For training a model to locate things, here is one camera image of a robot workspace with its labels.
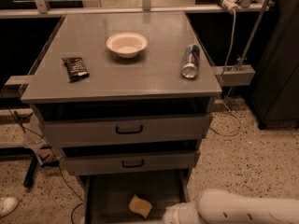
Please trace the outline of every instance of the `white shoe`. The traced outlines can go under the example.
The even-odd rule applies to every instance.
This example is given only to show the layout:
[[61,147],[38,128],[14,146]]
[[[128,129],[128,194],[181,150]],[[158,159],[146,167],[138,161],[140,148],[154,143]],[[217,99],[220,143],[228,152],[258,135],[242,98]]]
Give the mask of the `white shoe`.
[[18,203],[18,199],[15,197],[0,198],[0,218],[14,211]]

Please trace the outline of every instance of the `speckled floor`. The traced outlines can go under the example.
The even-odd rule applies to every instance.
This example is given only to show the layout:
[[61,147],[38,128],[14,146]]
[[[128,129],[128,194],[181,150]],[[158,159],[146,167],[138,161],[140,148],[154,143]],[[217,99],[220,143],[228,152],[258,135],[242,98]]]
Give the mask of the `speckled floor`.
[[[222,103],[215,104],[211,129],[188,183],[190,198],[195,199],[203,189],[218,188],[250,197],[299,199],[299,130],[291,123],[259,130],[255,115],[239,97],[233,99],[232,109],[228,114]],[[0,120],[0,147],[19,146],[21,128],[6,110],[1,110]],[[16,211],[0,223],[72,223],[71,213],[81,200],[65,184],[57,167],[39,167],[34,185],[26,189],[22,182],[30,161],[29,156],[0,158],[0,194],[20,200]],[[63,175],[83,197],[76,178],[66,171]],[[82,206],[74,212],[74,223],[80,222],[81,215]]]

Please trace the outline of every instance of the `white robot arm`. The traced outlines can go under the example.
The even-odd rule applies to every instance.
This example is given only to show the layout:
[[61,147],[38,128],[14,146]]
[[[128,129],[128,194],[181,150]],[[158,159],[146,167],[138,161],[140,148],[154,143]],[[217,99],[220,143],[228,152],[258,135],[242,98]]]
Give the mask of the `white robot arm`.
[[163,224],[299,224],[299,200],[248,198],[207,189],[196,201],[168,207]]

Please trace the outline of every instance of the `sponge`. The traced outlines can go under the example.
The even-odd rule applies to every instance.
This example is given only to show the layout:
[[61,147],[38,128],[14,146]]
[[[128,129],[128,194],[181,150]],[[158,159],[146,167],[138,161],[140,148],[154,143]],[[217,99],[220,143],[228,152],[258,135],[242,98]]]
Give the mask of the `sponge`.
[[151,208],[152,205],[150,202],[139,198],[136,194],[129,203],[129,209],[131,212],[141,215],[144,219],[148,217]]

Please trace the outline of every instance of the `aluminum can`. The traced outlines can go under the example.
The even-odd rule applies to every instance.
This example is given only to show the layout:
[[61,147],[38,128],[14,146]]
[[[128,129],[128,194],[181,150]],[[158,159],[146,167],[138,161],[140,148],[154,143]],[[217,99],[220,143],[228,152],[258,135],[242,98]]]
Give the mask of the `aluminum can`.
[[199,65],[199,48],[192,44],[186,48],[186,53],[183,62],[182,75],[186,78],[196,78]]

